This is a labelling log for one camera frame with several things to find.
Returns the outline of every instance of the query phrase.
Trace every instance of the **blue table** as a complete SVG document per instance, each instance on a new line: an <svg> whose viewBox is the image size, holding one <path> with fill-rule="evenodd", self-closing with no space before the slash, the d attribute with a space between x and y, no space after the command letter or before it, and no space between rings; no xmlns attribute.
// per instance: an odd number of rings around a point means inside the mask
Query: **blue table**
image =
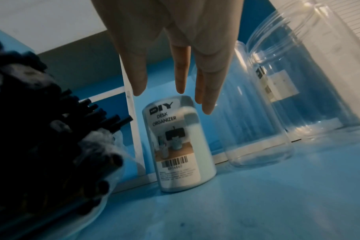
<svg viewBox="0 0 360 240"><path fill-rule="evenodd" d="M360 143L252 170L219 164L194 189L157 183L110 197L79 240L360 239Z"/></svg>

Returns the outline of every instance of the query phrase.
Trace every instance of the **barcode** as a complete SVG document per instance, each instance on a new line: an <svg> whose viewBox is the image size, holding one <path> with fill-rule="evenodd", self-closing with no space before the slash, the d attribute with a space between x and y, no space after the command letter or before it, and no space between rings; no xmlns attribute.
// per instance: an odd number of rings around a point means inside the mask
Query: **barcode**
<svg viewBox="0 0 360 240"><path fill-rule="evenodd" d="M182 163L187 163L187 162L188 162L187 156L183 156L183 157L177 157L174 159L163 161L163 162L161 162L161 166L163 168L168 168L168 167L180 165Z"/></svg>
<svg viewBox="0 0 360 240"><path fill-rule="evenodd" d="M267 87L264 89L264 90L266 90L266 93L267 94L270 94L272 91L271 91L271 89L270 89L270 87L267 85Z"/></svg>

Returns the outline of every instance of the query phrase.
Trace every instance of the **hand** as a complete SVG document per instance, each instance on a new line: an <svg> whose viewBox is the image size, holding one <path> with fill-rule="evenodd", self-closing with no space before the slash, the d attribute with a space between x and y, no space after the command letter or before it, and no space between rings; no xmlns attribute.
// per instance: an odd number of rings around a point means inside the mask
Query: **hand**
<svg viewBox="0 0 360 240"><path fill-rule="evenodd" d="M185 91L191 47L195 101L211 114L238 38L243 0L92 0L121 56L135 96L147 86L146 53L162 29L174 60L176 90Z"/></svg>

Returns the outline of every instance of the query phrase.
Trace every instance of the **cylindrical container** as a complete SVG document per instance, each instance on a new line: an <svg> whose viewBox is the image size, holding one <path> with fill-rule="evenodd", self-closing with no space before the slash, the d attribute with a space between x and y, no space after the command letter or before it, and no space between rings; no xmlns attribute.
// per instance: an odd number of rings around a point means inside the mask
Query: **cylindrical container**
<svg viewBox="0 0 360 240"><path fill-rule="evenodd" d="M278 9L247 49L288 133L304 139L360 129L360 40L329 7L300 0Z"/></svg>
<svg viewBox="0 0 360 240"><path fill-rule="evenodd" d="M187 190L216 175L191 97L162 99L147 105L142 113L163 192Z"/></svg>
<svg viewBox="0 0 360 240"><path fill-rule="evenodd" d="M258 167L288 158L292 147L247 60L245 45L237 42L211 118L229 162Z"/></svg>

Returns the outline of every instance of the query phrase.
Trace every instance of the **clear plastic jar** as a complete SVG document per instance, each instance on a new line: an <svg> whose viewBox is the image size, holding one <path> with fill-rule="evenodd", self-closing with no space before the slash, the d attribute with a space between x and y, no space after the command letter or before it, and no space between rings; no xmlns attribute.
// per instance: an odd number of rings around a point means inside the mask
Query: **clear plastic jar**
<svg viewBox="0 0 360 240"><path fill-rule="evenodd" d="M329 7L306 0L278 9L247 49L290 134L360 135L360 40Z"/></svg>
<svg viewBox="0 0 360 240"><path fill-rule="evenodd" d="M247 60L245 45L237 42L211 117L229 162L257 167L288 158L292 147Z"/></svg>

